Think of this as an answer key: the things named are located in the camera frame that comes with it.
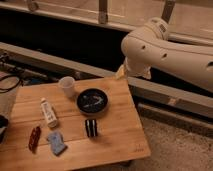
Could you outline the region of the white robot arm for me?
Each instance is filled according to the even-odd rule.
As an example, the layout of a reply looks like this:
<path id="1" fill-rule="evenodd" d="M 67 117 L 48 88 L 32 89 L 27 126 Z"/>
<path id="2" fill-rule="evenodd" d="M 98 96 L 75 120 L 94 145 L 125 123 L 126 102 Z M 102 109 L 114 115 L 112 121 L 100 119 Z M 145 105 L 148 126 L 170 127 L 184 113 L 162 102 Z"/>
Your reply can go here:
<path id="1" fill-rule="evenodd" d="M 116 76 L 150 79 L 156 68 L 213 92 L 213 47 L 172 43 L 168 35 L 168 24 L 158 17 L 129 32 L 121 42 L 125 59 Z"/>

